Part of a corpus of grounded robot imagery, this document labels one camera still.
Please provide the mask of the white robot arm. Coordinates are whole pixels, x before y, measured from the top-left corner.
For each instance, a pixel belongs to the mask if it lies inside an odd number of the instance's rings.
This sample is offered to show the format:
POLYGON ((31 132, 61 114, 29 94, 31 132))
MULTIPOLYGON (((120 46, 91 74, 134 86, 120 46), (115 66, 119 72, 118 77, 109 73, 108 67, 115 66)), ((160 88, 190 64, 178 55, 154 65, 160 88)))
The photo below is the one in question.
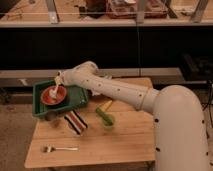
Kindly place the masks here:
POLYGON ((211 171, 206 125, 196 94, 181 85, 161 90, 97 75, 86 61, 59 74, 64 85, 78 85, 153 115, 155 171, 211 171))

